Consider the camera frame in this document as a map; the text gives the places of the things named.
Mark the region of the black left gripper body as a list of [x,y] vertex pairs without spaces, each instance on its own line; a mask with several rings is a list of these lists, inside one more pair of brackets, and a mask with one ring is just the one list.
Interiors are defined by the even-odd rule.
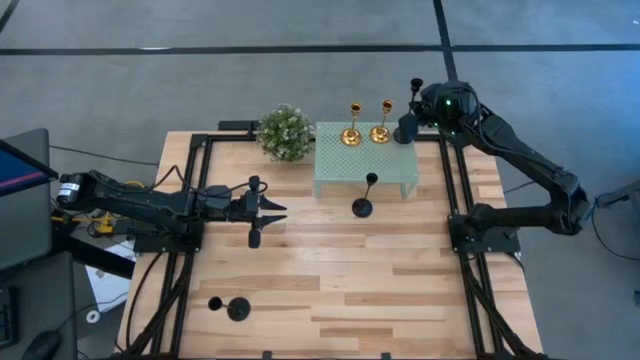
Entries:
[[238,199],[231,202],[233,219],[247,222],[251,225],[248,238],[248,246],[257,249],[261,242],[261,233],[256,224],[259,211],[259,187],[260,178],[258,175],[251,176],[248,181],[249,189]]

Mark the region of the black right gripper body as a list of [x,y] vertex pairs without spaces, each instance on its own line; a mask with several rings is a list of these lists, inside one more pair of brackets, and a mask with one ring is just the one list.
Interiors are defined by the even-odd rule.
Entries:
[[422,101],[423,107],[419,111],[422,111],[424,114],[423,119],[418,120],[418,124],[420,126],[427,126],[429,128],[437,127],[435,104],[437,99],[437,92],[440,87],[440,83],[433,83],[420,91],[420,101]]

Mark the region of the black candle stick holder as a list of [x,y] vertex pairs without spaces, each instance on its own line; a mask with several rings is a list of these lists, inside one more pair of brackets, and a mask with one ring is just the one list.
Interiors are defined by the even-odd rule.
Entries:
[[368,195],[373,185],[378,181],[376,173],[368,173],[366,175],[367,188],[363,197],[356,199],[352,203],[352,212],[358,218],[367,218],[373,213],[373,204],[368,199]]
[[212,297],[207,306],[211,311],[225,309],[227,316],[235,322],[246,320],[251,312],[251,304],[244,297],[235,297],[228,303],[225,303],[220,297]]
[[[411,101],[417,101],[416,95],[421,90],[423,80],[420,78],[413,78],[410,81],[410,85],[412,93]],[[413,142],[418,134],[418,119],[412,115],[412,111],[419,111],[421,108],[411,108],[410,102],[408,103],[408,112],[399,118],[398,127],[393,132],[393,137],[399,144],[409,144]]]

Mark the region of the gold candle stick holder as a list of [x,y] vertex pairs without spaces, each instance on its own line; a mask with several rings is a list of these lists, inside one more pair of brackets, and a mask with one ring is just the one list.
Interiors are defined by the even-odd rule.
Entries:
[[361,143],[361,134],[356,129],[356,121],[362,111],[362,105],[358,102],[352,102],[350,105],[351,125],[342,131],[341,141],[344,145],[355,147]]
[[394,103],[390,99],[382,101],[382,114],[383,118],[380,125],[374,126],[369,133],[370,139],[376,144],[386,144],[390,141],[391,133],[386,127],[386,122],[394,107]]

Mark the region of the pale green mesh shelf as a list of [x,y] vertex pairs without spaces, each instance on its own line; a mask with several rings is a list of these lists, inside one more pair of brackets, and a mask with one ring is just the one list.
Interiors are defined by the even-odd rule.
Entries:
[[390,140],[386,144],[374,143],[369,137],[373,122],[360,122],[356,129],[362,140],[357,146],[347,146],[341,141],[346,122],[317,122],[315,127],[316,198],[321,196],[322,186],[331,183],[365,183],[366,175],[375,173],[378,184],[399,184],[400,193],[406,199],[419,183],[419,171],[415,146]]

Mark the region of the green potted plant black pot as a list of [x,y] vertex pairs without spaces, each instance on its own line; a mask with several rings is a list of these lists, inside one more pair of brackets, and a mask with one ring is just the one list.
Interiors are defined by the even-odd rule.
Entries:
[[279,104],[259,120],[256,140],[276,162],[298,162],[311,151],[313,126],[299,108]]

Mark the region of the white paper sheet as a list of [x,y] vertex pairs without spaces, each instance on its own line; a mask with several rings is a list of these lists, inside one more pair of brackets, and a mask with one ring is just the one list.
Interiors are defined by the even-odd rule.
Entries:
[[[106,251],[136,262],[136,255],[133,251],[133,247],[133,241],[124,241],[107,247]],[[113,275],[88,265],[85,266],[85,270],[88,275],[95,300],[98,303],[99,312],[108,312],[115,306],[118,306],[127,300],[131,284],[130,279]]]

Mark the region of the grey stand leg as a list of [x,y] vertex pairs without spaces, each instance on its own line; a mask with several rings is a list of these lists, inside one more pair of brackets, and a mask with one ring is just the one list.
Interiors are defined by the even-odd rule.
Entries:
[[612,192],[601,194],[596,198],[597,206],[602,208],[609,208],[620,202],[630,202],[633,213],[640,221],[640,180]]

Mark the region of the dark grey desk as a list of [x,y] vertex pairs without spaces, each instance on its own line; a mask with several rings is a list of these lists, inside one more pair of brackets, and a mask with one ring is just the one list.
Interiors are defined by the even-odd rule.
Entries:
[[40,258],[0,272],[0,287],[15,287],[19,341],[0,349],[0,360],[20,360],[34,338],[56,330],[60,343],[51,360],[77,360],[73,260],[69,253]]

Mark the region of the grey cabinet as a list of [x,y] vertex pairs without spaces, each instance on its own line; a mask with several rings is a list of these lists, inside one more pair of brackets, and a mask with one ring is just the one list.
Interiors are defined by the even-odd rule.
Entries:
[[[35,129],[4,138],[49,165],[49,132]],[[42,257],[51,250],[50,183],[0,197],[0,271]]]

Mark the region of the monitor with blue screen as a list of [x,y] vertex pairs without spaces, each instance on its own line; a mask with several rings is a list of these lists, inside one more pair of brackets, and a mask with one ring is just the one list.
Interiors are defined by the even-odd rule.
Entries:
[[0,197],[57,180],[47,165],[0,140]]

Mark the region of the black computer mouse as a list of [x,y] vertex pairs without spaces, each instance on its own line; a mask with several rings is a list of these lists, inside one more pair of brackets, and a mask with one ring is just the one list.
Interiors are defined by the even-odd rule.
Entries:
[[43,331],[34,337],[20,360],[52,360],[60,343],[61,335],[57,330]]

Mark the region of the dark keyboard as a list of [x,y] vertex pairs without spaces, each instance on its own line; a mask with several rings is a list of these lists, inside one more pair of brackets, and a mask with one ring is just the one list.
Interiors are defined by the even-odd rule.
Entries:
[[19,341],[17,289],[0,287],[0,349]]

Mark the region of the black aluminium table frame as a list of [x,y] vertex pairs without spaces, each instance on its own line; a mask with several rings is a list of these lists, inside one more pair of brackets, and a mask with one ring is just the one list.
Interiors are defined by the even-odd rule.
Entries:
[[[328,184],[314,195],[314,162],[271,162],[237,132],[172,132],[161,166],[183,165],[196,181],[237,185],[252,174],[288,208],[260,248],[244,224],[214,223],[194,256],[188,292],[150,345],[183,359],[473,359],[506,341],[465,288],[447,221],[473,196],[504,200],[495,162],[449,149],[434,135],[416,146],[419,183],[402,199],[393,185],[373,192],[374,213],[351,212],[360,184]],[[244,297],[249,317],[211,311],[210,298]]]

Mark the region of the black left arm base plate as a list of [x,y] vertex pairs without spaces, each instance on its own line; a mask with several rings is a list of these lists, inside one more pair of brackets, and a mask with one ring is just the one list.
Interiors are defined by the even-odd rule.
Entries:
[[133,221],[129,234],[135,236],[134,251],[137,253],[169,252],[192,253],[201,248],[204,233],[204,222],[195,221],[187,224],[184,235],[176,235],[168,230]]

